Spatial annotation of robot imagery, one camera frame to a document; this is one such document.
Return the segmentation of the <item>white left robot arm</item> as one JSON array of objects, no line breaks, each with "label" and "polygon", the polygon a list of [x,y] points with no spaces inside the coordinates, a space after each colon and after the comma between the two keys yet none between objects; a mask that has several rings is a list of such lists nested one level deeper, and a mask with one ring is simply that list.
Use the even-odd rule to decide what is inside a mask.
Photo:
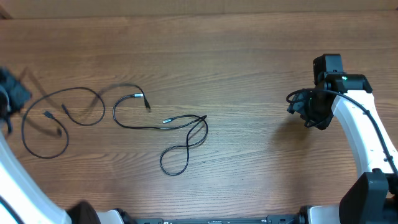
[{"label": "white left robot arm", "polygon": [[53,203],[23,168],[6,138],[12,133],[11,116],[19,112],[31,93],[6,68],[1,68],[1,223],[119,223],[117,210],[96,212],[86,201],[64,210]]}]

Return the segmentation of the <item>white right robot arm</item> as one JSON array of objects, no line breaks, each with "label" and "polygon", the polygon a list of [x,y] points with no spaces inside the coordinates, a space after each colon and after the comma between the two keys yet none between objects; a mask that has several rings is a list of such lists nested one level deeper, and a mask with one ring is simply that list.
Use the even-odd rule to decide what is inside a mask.
[{"label": "white right robot arm", "polygon": [[305,126],[326,129],[337,118],[349,142],[358,179],[337,205],[302,209],[304,223],[397,223],[397,149],[377,113],[364,75],[325,74],[314,88],[289,93],[288,112]]}]

